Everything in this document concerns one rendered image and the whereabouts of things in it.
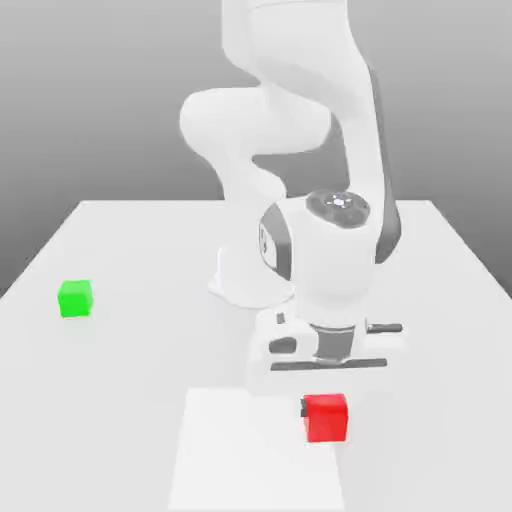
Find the small red cube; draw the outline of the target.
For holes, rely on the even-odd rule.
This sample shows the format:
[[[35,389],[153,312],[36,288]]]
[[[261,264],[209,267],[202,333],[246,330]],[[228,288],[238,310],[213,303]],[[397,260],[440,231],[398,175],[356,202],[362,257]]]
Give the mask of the small red cube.
[[[303,418],[310,443],[345,442],[349,411],[343,394],[304,395],[308,417]]]

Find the small green cube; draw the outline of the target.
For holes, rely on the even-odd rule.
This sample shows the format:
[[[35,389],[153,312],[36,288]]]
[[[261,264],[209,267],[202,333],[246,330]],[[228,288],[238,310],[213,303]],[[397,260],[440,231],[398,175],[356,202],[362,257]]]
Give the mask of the small green cube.
[[[60,314],[63,318],[87,317],[94,304],[89,280],[65,280],[57,294]]]

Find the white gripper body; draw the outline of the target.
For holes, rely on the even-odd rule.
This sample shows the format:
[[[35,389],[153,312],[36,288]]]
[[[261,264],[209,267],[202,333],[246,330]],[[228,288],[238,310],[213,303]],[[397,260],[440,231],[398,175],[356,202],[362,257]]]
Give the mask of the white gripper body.
[[[387,382],[386,358],[351,358],[342,362],[263,361],[249,363],[245,385],[256,396],[364,394]]]

